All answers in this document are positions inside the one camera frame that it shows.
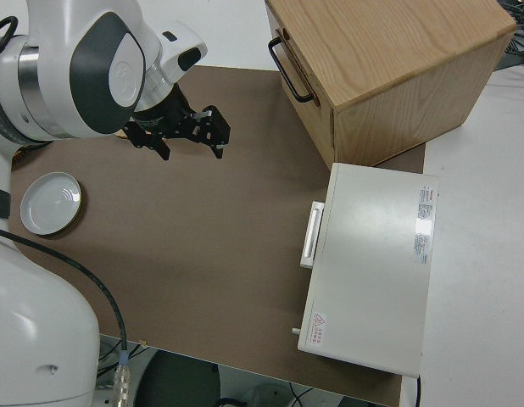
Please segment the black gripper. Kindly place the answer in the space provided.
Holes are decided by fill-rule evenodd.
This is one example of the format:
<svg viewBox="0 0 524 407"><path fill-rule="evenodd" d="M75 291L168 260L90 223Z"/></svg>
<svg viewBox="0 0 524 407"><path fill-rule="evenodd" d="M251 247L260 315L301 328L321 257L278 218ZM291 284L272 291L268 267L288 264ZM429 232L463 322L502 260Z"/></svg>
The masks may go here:
<svg viewBox="0 0 524 407"><path fill-rule="evenodd" d="M194 135L195 142L209 146L217 159L223 158L231 127L216 106L194 113L179 86L150 109L135 112L122 131L136 148L147 147L162 160L170 159L164 139Z"/></svg>

